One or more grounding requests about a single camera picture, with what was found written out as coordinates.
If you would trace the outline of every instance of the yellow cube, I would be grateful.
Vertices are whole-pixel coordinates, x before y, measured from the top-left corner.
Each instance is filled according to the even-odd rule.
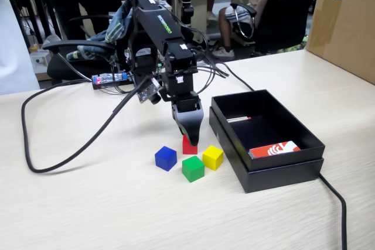
[[[209,146],[205,152],[203,152],[203,163],[206,167],[216,171],[217,168],[223,163],[224,152],[221,149]]]

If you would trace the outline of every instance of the striped shorts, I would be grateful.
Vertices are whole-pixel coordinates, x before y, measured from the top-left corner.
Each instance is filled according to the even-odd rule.
[[[250,23],[250,15],[244,8],[237,6],[236,11],[240,22]],[[236,14],[234,13],[232,6],[229,6],[225,10],[225,18],[231,23],[237,21]]]

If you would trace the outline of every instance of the pen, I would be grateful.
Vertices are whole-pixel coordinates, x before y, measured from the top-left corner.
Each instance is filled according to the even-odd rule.
[[[227,119],[227,121],[228,121],[228,123],[234,123],[234,122],[250,120],[250,119],[251,119],[251,117],[237,117],[237,118]]]

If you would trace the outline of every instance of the black chair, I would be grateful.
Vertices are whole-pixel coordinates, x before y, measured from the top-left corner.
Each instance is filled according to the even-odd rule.
[[[82,16],[78,18],[74,18],[71,20],[82,20],[82,19],[92,19],[92,18],[108,18],[110,19],[111,16],[108,15],[89,15],[89,16]],[[110,53],[114,53],[115,51],[118,54],[119,63],[125,64],[125,55],[124,51],[127,47],[127,38],[122,40],[116,46],[107,44],[104,42],[92,42],[87,40],[63,40],[59,42],[58,47],[54,47],[51,51],[55,54],[47,67],[47,74],[53,80],[75,80],[80,79],[81,77],[75,73],[59,56],[63,56],[64,58],[70,52],[77,50],[78,45],[90,45],[90,46],[97,46],[103,49],[106,49]],[[82,60],[82,61],[75,61],[72,62],[71,65],[83,74],[86,77],[91,78],[93,75],[101,74],[101,73],[111,73],[111,66],[106,60]]]
[[[251,24],[233,23],[233,32],[246,42],[255,42],[255,51],[266,53],[302,42],[309,7],[313,0],[259,0],[256,9],[241,3],[251,16]]]

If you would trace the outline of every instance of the blue cube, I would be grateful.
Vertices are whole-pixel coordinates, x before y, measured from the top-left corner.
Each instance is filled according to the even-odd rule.
[[[170,169],[177,163],[177,152],[164,146],[156,152],[155,163],[157,167],[170,171]]]

